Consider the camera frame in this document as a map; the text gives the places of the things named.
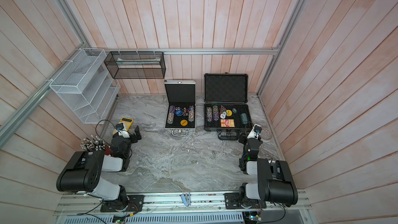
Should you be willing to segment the poker chip stack row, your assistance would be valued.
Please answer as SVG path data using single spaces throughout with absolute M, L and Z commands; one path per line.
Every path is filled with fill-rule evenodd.
M 217 105 L 206 107 L 206 121 L 213 122 L 219 120 L 219 108 Z

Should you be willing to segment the silver aluminium poker case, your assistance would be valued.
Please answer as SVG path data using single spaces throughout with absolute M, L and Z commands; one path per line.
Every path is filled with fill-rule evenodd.
M 177 107 L 186 108 L 188 110 L 189 106 L 195 107 L 196 114 L 196 97 L 195 88 L 196 82 L 193 80 L 166 80 L 164 82 L 166 89 L 166 96 L 168 101 L 168 110 L 171 105 Z M 182 126 L 180 122 L 182 120 L 188 121 L 188 116 L 176 116 L 174 115 L 173 124 L 168 124 L 166 120 L 165 128 L 171 130 L 172 136 L 187 136 L 190 130 L 195 129 L 195 119 L 194 122 L 188 122 L 187 126 Z

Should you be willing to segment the blue clip on rail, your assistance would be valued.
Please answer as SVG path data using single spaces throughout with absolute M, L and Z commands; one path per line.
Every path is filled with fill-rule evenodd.
M 181 200 L 182 200 L 183 204 L 186 207 L 189 207 L 190 204 L 191 204 L 191 194 L 189 192 L 188 193 L 184 193 L 184 194 L 181 194 L 180 197 L 181 197 Z

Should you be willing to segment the dark grey poker case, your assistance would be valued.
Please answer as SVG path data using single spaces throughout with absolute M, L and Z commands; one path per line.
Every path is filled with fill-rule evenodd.
M 217 132 L 220 140 L 237 141 L 240 132 L 246 132 L 252 127 L 248 102 L 248 75 L 247 74 L 216 74 L 204 75 L 204 130 Z M 206 121 L 206 107 L 217 105 L 219 120 Z M 246 113 L 248 123 L 243 125 L 240 114 Z M 234 128 L 221 127 L 220 120 L 234 119 Z

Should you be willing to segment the red pencil cup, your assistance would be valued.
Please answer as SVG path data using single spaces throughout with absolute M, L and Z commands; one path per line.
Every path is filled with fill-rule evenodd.
M 98 136 L 92 135 L 90 138 L 84 138 L 81 140 L 80 147 L 89 152 L 105 151 L 107 156 L 112 154 L 110 145 Z

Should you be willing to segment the red dice group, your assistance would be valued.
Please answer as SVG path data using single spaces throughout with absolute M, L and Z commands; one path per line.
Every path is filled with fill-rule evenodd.
M 175 111 L 176 110 L 182 110 L 183 111 L 183 115 L 182 116 L 188 116 L 188 110 L 186 108 L 177 107 L 175 109 Z

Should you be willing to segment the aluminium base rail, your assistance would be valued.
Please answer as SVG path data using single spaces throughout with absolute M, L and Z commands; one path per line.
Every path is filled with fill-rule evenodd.
M 132 193 L 126 210 L 106 212 L 100 199 L 64 195 L 53 224 L 315 224 L 307 194 L 291 207 L 281 203 L 239 204 L 237 191 Z

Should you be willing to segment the yellow calculator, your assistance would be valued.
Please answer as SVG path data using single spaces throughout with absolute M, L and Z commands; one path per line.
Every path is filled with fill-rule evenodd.
M 130 129 L 132 123 L 134 122 L 134 119 L 123 117 L 123 118 L 121 118 L 121 120 L 120 120 L 119 122 L 123 122 L 124 125 L 125 125 L 125 127 L 126 127 L 126 129 L 127 129 L 127 131 L 128 131 L 128 130 Z M 113 131 L 113 135 L 114 135 L 114 134 L 117 134 L 116 128 L 115 128 L 114 131 Z

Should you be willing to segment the yellow big blind button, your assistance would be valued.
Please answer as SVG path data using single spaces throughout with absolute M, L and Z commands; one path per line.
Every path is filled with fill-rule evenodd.
M 187 120 L 182 120 L 182 121 L 180 122 L 180 124 L 181 124 L 182 126 L 187 126 L 187 125 L 188 125 L 188 121 L 187 121 Z

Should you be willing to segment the playing card deck box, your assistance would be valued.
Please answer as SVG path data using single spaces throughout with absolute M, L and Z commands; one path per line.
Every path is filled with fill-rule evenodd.
M 221 127 L 223 128 L 234 128 L 235 122 L 234 119 L 222 119 L 220 120 Z

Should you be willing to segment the clear tape roll red print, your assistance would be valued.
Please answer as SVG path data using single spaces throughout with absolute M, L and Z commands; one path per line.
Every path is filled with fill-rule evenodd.
M 271 140 L 273 138 L 273 134 L 270 129 L 264 128 L 261 132 L 261 138 L 264 140 Z

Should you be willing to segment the green chip stack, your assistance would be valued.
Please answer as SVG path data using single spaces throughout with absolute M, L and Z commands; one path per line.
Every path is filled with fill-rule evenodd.
M 248 116 L 247 116 L 246 113 L 240 114 L 240 120 L 241 120 L 241 123 L 242 123 L 243 125 L 246 125 L 246 124 L 249 122 L 249 121 L 248 121 Z

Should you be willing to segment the short purple tan chip stack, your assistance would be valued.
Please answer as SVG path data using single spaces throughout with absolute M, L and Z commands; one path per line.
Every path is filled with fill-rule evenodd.
M 188 121 L 189 122 L 194 122 L 195 119 L 195 107 L 194 106 L 189 106 L 188 108 Z

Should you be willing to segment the blue small blind button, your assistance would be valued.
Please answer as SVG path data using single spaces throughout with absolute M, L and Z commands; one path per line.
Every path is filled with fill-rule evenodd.
M 183 111 L 182 110 L 176 110 L 175 111 L 175 115 L 182 116 L 183 115 Z

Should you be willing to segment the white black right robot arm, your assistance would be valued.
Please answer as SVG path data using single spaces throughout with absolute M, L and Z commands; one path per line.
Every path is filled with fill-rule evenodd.
M 239 168 L 244 174 L 256 176 L 256 183 L 243 183 L 239 189 L 242 207 L 256 207 L 263 202 L 279 203 L 286 207 L 298 202 L 298 191 L 286 161 L 261 159 L 258 157 L 261 127 L 255 125 L 239 142 L 244 145 L 239 159 Z

